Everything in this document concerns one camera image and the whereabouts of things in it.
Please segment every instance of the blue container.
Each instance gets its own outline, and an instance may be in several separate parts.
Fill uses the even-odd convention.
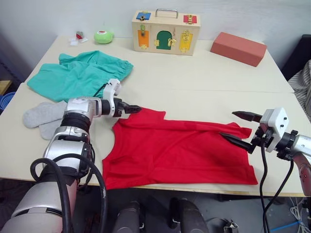
[[[8,106],[9,102],[13,98],[15,92],[10,92],[2,97],[0,97],[0,109],[4,110],[6,106]]]

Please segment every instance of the striped cloth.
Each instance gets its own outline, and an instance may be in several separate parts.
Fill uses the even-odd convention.
[[[311,60],[296,73],[288,83],[295,91],[296,98],[311,122]]]

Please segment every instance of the foam block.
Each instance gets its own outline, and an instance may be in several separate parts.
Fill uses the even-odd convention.
[[[266,49],[267,46],[264,44],[228,33],[220,33],[210,51],[256,67],[262,60]]]

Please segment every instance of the white wall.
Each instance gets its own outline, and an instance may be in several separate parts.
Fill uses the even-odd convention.
[[[311,33],[311,0],[0,0],[0,39],[11,45],[2,50],[12,60],[20,55],[27,75],[57,35],[80,30],[92,37],[105,29],[131,37],[134,12],[156,8],[200,14],[200,39],[224,31],[263,41],[279,67],[301,35]]]

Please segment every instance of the green door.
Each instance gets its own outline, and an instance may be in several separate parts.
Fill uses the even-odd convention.
[[[172,38],[172,34],[168,31],[160,31],[156,35],[156,39],[159,41],[159,45],[156,47],[158,50],[171,50],[168,45],[169,39]]]

